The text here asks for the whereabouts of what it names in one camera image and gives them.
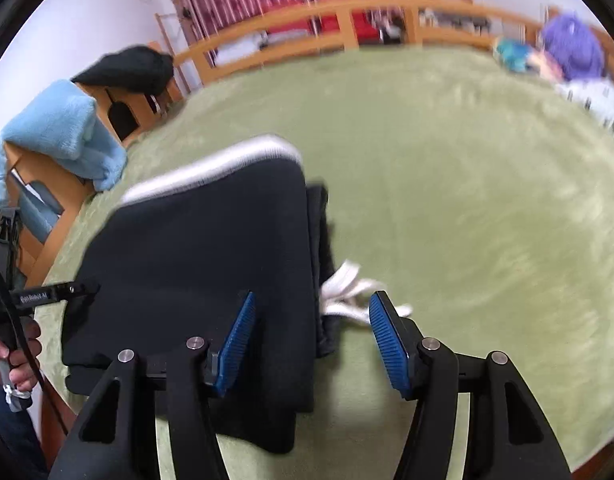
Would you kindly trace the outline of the person's left hand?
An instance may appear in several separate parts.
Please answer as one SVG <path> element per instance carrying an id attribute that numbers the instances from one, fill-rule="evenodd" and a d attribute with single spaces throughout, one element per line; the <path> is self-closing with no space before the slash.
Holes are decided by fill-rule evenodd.
<path id="1" fill-rule="evenodd" d="M 41 328 L 32 318 L 23 318 L 22 327 L 24 328 L 30 353 L 34 357 L 34 362 L 39 364 L 38 355 L 42 351 L 42 344 L 39 340 Z M 38 380 L 36 376 L 34 376 L 34 371 L 22 349 L 11 352 L 8 350 L 8 347 L 0 341 L 0 361 L 8 361 L 8 364 L 10 364 L 10 374 L 8 374 L 8 378 L 10 378 L 11 383 L 19 391 L 30 392 L 37 385 Z"/>

